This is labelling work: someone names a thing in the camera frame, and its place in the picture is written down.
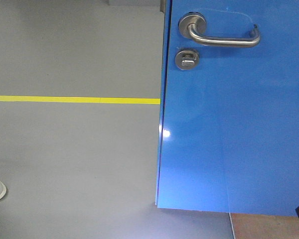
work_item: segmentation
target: blue door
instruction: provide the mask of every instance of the blue door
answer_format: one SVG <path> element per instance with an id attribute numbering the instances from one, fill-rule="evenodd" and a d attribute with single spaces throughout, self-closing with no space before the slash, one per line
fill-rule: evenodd
<path id="1" fill-rule="evenodd" d="M 157 206 L 296 216 L 299 0 L 170 0 L 165 14 Z"/>

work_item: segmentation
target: yellow tape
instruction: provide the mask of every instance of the yellow tape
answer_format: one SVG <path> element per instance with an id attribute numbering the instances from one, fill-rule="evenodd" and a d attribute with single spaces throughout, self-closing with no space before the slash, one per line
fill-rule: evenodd
<path id="1" fill-rule="evenodd" d="M 160 99 L 101 98 L 101 97 L 53 97 L 53 96 L 0 96 L 0 102 L 61 102 L 61 103 L 159 105 Z"/>

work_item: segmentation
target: lever handle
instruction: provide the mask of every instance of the lever handle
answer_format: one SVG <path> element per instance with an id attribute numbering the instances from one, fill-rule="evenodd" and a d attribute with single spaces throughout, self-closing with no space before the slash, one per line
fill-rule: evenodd
<path id="1" fill-rule="evenodd" d="M 178 23 L 180 33 L 189 39 L 204 46 L 221 46 L 221 47 L 254 47 L 260 42 L 261 36 L 257 25 L 254 25 L 249 33 L 250 38 L 230 38 L 205 36 L 207 22 L 203 15 L 198 12 L 186 14 Z"/>

